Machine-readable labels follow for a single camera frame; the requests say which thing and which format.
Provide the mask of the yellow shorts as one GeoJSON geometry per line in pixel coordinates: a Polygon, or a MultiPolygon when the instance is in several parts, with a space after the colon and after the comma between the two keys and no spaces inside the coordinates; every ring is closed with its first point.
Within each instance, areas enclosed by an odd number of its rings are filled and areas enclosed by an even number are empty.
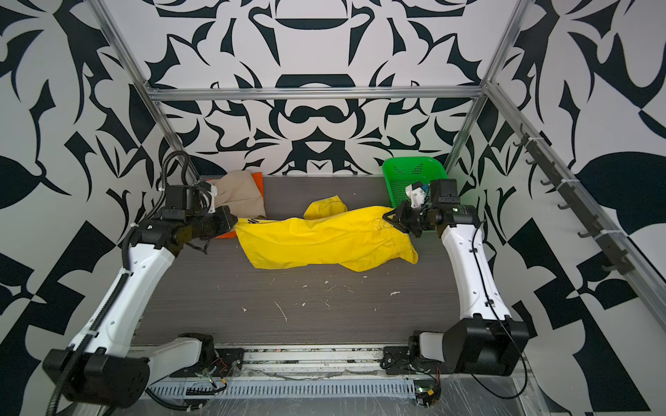
{"type": "Polygon", "coordinates": [[[366,272],[394,259],[415,265],[419,256],[408,234],[383,219],[390,211],[385,206],[350,211],[334,196],[311,203],[303,218],[241,218],[234,230],[250,263],[261,270],[341,265],[366,272]]]}

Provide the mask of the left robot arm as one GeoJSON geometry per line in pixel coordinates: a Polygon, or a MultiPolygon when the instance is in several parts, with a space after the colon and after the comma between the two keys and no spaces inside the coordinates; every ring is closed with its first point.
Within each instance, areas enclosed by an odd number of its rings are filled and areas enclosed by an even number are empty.
{"type": "Polygon", "coordinates": [[[238,220],[216,207],[217,189],[165,185],[157,209],[132,225],[122,242],[122,267],[95,314],[65,349],[52,349],[43,370],[55,383],[46,413],[65,398],[108,409],[131,407],[148,388],[186,369],[207,372],[216,359],[213,338],[185,333],[171,343],[130,355],[131,341],[157,284],[184,247],[230,232],[238,220]]]}

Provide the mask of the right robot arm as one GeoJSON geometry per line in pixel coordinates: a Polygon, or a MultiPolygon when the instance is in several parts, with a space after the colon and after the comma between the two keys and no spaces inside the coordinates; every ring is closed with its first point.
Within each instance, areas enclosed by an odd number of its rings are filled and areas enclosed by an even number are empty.
{"type": "Polygon", "coordinates": [[[529,333],[524,322],[513,319],[494,282],[477,210],[461,204],[451,179],[416,182],[405,193],[407,199],[383,218],[415,237],[437,233],[453,267],[460,305],[460,320],[447,331],[411,336],[411,365],[440,363],[449,374],[510,376],[523,359],[529,333]]]}

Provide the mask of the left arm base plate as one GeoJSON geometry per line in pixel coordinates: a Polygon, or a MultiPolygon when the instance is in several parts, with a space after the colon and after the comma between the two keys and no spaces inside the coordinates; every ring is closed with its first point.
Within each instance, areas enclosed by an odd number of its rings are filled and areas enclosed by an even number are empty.
{"type": "Polygon", "coordinates": [[[201,355],[203,376],[224,378],[241,371],[244,363],[244,348],[208,348],[201,355]]]}

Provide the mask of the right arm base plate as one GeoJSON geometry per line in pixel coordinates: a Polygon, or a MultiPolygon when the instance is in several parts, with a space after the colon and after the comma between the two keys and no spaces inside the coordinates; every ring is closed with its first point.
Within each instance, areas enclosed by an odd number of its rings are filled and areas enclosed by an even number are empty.
{"type": "Polygon", "coordinates": [[[388,375],[450,374],[443,362],[412,355],[408,347],[384,347],[379,365],[388,375]]]}

